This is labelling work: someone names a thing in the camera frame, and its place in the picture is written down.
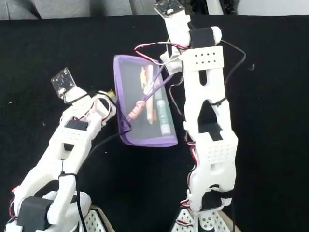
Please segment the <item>white wire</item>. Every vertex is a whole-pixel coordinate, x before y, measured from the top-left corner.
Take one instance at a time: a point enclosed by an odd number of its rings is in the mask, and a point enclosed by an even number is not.
[[[159,62],[156,62],[156,61],[155,61],[154,59],[152,59],[151,57],[149,57],[149,56],[147,56],[147,55],[145,55],[145,54],[143,54],[143,53],[137,51],[137,49],[139,49],[139,48],[141,48],[141,47],[147,47],[147,46],[155,45],[155,44],[165,44],[166,49],[167,49],[167,51],[168,51],[168,45],[176,45],[176,44],[174,44],[174,43],[170,43],[169,40],[170,40],[170,39],[168,39],[167,42],[156,42],[156,43],[145,43],[145,44],[140,44],[140,45],[138,45],[138,46],[136,46],[136,47],[134,48],[134,51],[135,51],[139,56],[141,56],[141,57],[143,57],[143,58],[145,58],[145,59],[150,60],[152,63],[154,63],[154,64],[156,64],[156,65],[160,65],[160,66],[162,66],[162,65],[167,65],[167,64],[169,64],[169,63],[171,63],[171,62],[173,62],[173,61],[178,60],[178,59],[179,59],[179,56],[177,56],[177,57],[175,57],[175,58],[173,58],[173,59],[169,59],[169,60],[168,60],[167,62],[165,62],[165,63],[159,63]]]

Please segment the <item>purple pencil case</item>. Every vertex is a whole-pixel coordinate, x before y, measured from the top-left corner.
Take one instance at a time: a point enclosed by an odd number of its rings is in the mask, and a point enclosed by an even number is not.
[[[117,55],[114,57],[114,80],[117,103],[127,116],[142,100],[147,83],[152,81],[159,66],[140,57]],[[160,75],[154,87],[162,82]],[[117,111],[119,132],[128,130],[123,115]],[[132,130],[122,136],[128,145],[167,147],[178,143],[165,88],[160,88],[149,100],[141,114],[130,121]]]

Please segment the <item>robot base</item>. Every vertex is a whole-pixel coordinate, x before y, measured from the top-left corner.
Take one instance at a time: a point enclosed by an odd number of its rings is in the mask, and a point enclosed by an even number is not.
[[[231,220],[223,212],[222,214],[231,224]],[[170,232],[231,232],[231,226],[227,226],[218,211],[199,212],[198,216],[196,216],[198,220],[195,220],[198,221],[196,225],[193,224],[193,217],[188,209],[181,209],[176,221],[184,222],[184,224],[188,225],[184,226],[181,223],[175,222]]]

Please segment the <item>white wall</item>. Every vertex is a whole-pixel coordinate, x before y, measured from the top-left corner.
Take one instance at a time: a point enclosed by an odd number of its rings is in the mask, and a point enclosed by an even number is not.
[[[309,0],[240,0],[239,15],[309,15]]]

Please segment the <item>yellow component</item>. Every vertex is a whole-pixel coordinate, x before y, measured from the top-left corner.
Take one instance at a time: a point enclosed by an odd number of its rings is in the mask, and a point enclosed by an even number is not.
[[[114,101],[117,101],[117,97],[115,92],[111,89],[110,91],[107,92],[108,96],[113,99]]]

